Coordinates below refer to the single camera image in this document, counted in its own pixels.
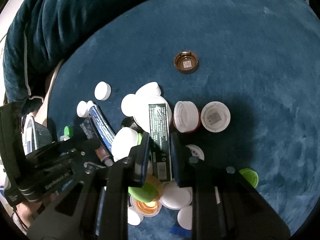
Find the blue fabric surface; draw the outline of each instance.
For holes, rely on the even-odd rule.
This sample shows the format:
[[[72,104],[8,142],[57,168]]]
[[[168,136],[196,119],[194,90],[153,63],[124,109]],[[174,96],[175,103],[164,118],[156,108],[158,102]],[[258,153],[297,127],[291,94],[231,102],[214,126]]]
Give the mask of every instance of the blue fabric surface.
[[[191,75],[173,66],[185,49],[199,57]],[[112,92],[96,103],[116,132],[122,98],[147,82],[160,84],[172,109],[179,100],[199,109],[221,101],[231,112],[228,128],[202,127],[181,141],[201,147],[212,166],[257,171],[258,192],[294,233],[320,194],[319,51],[320,21],[304,0],[149,0],[97,31],[62,66],[48,127],[58,136],[66,125],[77,128],[77,103],[94,100],[102,80]],[[163,209],[129,226],[129,239],[178,239],[169,234],[175,220]]]
[[[41,99],[32,98],[44,97],[45,75],[99,28],[144,1],[25,0],[8,30],[4,49],[8,101],[18,102],[23,114],[38,109]]]

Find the white tube cap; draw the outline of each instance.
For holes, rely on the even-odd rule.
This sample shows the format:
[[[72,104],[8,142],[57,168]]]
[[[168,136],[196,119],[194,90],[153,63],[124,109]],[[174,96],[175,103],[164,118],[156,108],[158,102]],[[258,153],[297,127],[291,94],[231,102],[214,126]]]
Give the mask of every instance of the white tube cap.
[[[168,122],[171,124],[172,111],[168,102],[161,96],[151,96],[149,98],[142,99],[137,103],[137,113],[133,116],[135,122],[146,132],[150,133],[150,118],[149,118],[149,105],[154,104],[166,104]]]
[[[111,87],[109,84],[101,81],[94,90],[94,96],[97,100],[107,100],[111,94]]]
[[[210,132],[221,132],[230,123],[230,111],[221,102],[210,102],[201,111],[201,122]]]
[[[134,116],[136,113],[137,96],[135,94],[126,95],[121,102],[122,113],[126,116]]]
[[[113,139],[111,153],[116,160],[128,157],[132,147],[138,145],[138,133],[129,128],[122,128]]]
[[[86,118],[89,115],[89,111],[88,111],[88,106],[87,106],[87,102],[85,101],[80,101],[77,105],[77,115],[79,117],[83,117]]]
[[[134,207],[128,207],[128,224],[137,226],[143,220],[143,215],[141,215]]]
[[[190,188],[180,188],[175,181],[164,187],[160,202],[166,208],[178,210],[192,202],[192,190]]]
[[[197,145],[194,145],[194,144],[186,145],[186,147],[188,147],[191,150],[192,156],[197,157],[197,158],[204,161],[204,153],[200,149],[200,147],[198,147]]]
[[[192,229],[192,206],[187,206],[179,211],[178,223],[184,229]]]
[[[157,82],[150,82],[140,87],[137,90],[136,95],[139,97],[152,96],[152,95],[160,96],[161,89],[159,88],[159,85]]]
[[[199,124],[199,111],[190,101],[178,101],[173,111],[174,124],[179,132],[190,132]]]

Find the blue velvet tablecloth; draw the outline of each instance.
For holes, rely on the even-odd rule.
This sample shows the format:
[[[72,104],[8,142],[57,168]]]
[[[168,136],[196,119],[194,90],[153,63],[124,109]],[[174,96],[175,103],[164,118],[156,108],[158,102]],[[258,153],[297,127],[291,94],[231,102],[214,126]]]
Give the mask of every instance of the blue velvet tablecloth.
[[[179,73],[181,50],[199,69]],[[149,0],[92,35],[65,62],[54,84],[48,128],[78,127],[76,106],[94,100],[100,81],[111,85],[95,101],[117,132],[121,100],[156,81],[173,106],[199,109],[221,101],[231,122],[221,133],[181,134],[212,166],[252,168],[258,192],[294,233],[320,195],[320,21],[304,0]],[[176,212],[163,208],[129,226],[129,239],[179,239],[169,233]]]

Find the qr code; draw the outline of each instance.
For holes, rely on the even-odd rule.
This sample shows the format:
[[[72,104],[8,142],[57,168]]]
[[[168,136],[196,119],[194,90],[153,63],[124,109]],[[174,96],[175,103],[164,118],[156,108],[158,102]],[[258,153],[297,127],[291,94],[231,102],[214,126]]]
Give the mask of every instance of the qr code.
[[[165,162],[157,163],[157,170],[159,180],[167,179],[167,166]]]
[[[183,68],[188,68],[188,67],[192,67],[192,64],[191,64],[190,60],[183,62]]]
[[[216,124],[217,122],[222,120],[218,112],[214,112],[213,114],[210,114],[208,116],[208,119],[211,124]]]

